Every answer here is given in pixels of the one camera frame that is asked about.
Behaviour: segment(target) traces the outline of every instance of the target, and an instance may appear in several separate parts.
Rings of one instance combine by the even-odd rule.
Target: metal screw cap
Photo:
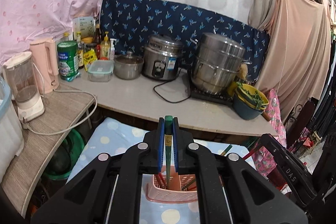
[[[232,160],[232,161],[237,161],[237,160],[239,160],[239,156],[238,156],[236,153],[230,153],[230,154],[228,155],[228,158],[229,158],[229,160]]]
[[[197,143],[190,143],[188,147],[191,150],[197,150],[199,148],[199,145]]]
[[[107,155],[106,153],[101,153],[101,154],[99,154],[99,156],[98,156],[98,160],[100,160],[100,161],[105,161],[105,160],[107,160],[109,158],[109,155]]]
[[[139,143],[138,144],[138,148],[141,149],[141,150],[145,150],[148,148],[148,144],[146,143]]]

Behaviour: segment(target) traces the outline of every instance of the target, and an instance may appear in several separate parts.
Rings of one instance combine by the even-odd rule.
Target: stainless steel pot
[[[203,33],[192,67],[194,85],[209,94],[223,92],[244,62],[245,48],[219,34]]]
[[[125,80],[138,78],[141,74],[143,59],[128,51],[126,55],[114,57],[114,74]]]
[[[158,80],[176,78],[182,57],[183,44],[166,35],[149,36],[144,47],[144,66],[142,73]]]

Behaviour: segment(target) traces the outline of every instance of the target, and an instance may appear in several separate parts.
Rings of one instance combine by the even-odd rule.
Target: dark blue patterned cloth
[[[186,4],[162,0],[103,0],[101,30],[116,38],[115,50],[132,50],[142,56],[142,46],[151,34],[169,35],[184,43],[182,66],[194,61],[196,46],[190,38],[200,39],[204,32],[227,36],[246,48],[248,77],[258,78],[266,56],[269,36],[230,17]]]

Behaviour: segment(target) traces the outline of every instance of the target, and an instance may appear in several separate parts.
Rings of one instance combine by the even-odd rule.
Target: white cable
[[[83,120],[81,120],[80,122],[68,127],[67,129],[65,130],[61,130],[61,131],[58,131],[58,132],[54,132],[54,133],[40,133],[40,132],[36,132],[34,131],[31,126],[29,125],[29,123],[26,124],[27,128],[37,134],[37,135],[45,135],[45,136],[52,136],[52,135],[58,135],[58,134],[62,134],[68,130],[71,130],[77,126],[79,126],[80,124],[82,124],[83,122],[85,122],[88,118],[90,118],[90,116],[95,112],[96,108],[97,108],[97,105],[98,105],[98,101],[97,101],[97,98],[94,94],[90,93],[90,92],[87,92],[87,91],[81,91],[81,90],[54,90],[55,92],[77,92],[77,93],[86,93],[86,94],[89,94],[91,95],[94,99],[95,99],[95,106],[93,108],[93,110],[89,113],[89,115],[87,115]]]
[[[279,86],[277,89],[277,93],[276,95],[278,96],[278,92],[279,92],[279,88],[280,88],[280,83],[281,83],[281,78],[282,78],[282,73],[284,72],[284,68],[285,68],[285,63],[286,63],[286,55],[287,55],[287,42],[288,42],[288,8],[287,8],[287,0],[286,1],[286,16],[287,16],[287,32],[286,32],[286,47],[285,47],[285,59],[283,61],[283,66],[282,66],[282,70],[281,70],[281,75],[280,75],[280,80],[279,80]]]
[[[43,79],[43,76],[42,76],[42,74],[41,74],[41,72],[40,72],[40,70],[37,68],[37,66],[35,65],[35,63],[33,62],[33,64],[34,64],[34,67],[35,67],[35,69],[37,69],[37,72],[39,73],[39,75],[41,76],[41,79],[42,79],[42,83],[43,83],[43,98],[44,98],[44,93],[45,93],[45,85],[44,85],[44,79]]]

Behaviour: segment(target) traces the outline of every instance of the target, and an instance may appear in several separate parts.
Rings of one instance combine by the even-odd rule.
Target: blender base
[[[17,106],[17,114],[20,122],[29,122],[36,117],[41,116],[44,113],[44,110],[41,96],[38,101],[28,109],[21,109],[19,104]]]

